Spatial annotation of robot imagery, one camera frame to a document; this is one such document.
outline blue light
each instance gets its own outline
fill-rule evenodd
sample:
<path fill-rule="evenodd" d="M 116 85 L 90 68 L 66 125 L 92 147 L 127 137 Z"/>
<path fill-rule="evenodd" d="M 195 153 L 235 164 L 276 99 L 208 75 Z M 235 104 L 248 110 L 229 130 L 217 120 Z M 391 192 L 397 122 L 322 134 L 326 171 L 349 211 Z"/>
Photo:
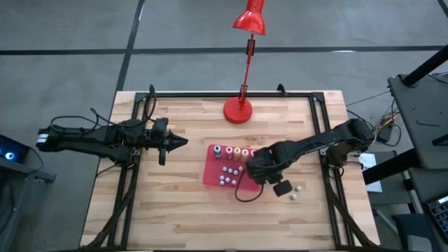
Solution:
<path fill-rule="evenodd" d="M 14 158 L 14 153 L 7 153 L 7 154 L 5 155 L 5 158 L 6 158 L 7 160 L 12 160 L 12 159 Z"/>

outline gray floor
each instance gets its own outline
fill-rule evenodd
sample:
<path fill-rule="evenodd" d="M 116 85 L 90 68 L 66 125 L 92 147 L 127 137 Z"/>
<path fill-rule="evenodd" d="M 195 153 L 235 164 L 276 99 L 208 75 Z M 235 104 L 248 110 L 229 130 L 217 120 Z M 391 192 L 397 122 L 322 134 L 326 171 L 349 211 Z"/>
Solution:
<path fill-rule="evenodd" d="M 125 48 L 137 0 L 0 1 L 0 50 Z M 146 0 L 135 48 L 244 47 L 246 32 L 232 29 L 240 0 Z M 257 46 L 440 46 L 448 18 L 436 0 L 266 0 L 266 37 Z M 342 90 L 346 104 L 388 90 L 389 76 L 408 73 L 430 57 L 420 52 L 258 53 L 250 90 Z M 243 54 L 133 55 L 124 90 L 236 90 Z M 122 55 L 0 56 L 0 134 L 33 146 L 37 129 L 60 115 L 108 115 Z M 438 72 L 448 71 L 448 64 Z M 375 123 L 389 94 L 349 108 Z M 403 122 L 399 153 L 412 147 Z M 371 151 L 391 148 L 374 144 Z M 36 182 L 14 251 L 76 248 L 98 159 L 43 153 L 57 173 L 53 185 Z M 406 211 L 387 208 L 389 214 Z M 396 247 L 378 223 L 382 244 Z"/>

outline red desk lamp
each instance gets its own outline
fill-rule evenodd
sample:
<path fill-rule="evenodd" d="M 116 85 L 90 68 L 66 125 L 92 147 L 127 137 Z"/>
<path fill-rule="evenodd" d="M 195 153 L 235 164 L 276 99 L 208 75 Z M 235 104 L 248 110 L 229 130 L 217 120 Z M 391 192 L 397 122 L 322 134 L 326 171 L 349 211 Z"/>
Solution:
<path fill-rule="evenodd" d="M 239 97 L 230 98 L 224 105 L 224 116 L 231 123 L 245 123 L 252 116 L 252 105 L 246 100 L 247 78 L 253 56 L 253 48 L 255 47 L 253 33 L 266 35 L 265 21 L 263 21 L 263 17 L 261 16 L 264 4 L 265 0 L 248 0 L 246 11 L 233 24 L 233 28 L 250 32 L 251 39 L 247 44 L 246 75 L 244 76 L 244 83 L 239 92 Z"/>

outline lamp base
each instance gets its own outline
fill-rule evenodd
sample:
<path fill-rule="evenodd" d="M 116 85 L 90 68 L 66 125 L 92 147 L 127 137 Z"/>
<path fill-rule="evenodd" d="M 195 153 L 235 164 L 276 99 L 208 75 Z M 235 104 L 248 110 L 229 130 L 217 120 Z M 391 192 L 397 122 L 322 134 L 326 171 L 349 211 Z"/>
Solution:
<path fill-rule="evenodd" d="M 244 106 L 239 108 L 239 97 L 233 97 L 224 104 L 224 116 L 231 123 L 245 123 L 252 116 L 252 104 L 246 100 Z"/>

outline lamp shade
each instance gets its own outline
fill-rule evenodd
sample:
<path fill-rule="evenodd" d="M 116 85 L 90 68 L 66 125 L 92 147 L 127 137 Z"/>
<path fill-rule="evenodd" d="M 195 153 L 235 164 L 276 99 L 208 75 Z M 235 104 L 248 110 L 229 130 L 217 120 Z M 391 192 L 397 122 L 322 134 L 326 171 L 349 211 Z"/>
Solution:
<path fill-rule="evenodd" d="M 248 0 L 246 11 L 237 18 L 233 28 L 266 35 L 265 21 L 261 16 L 263 5 L 265 0 Z"/>

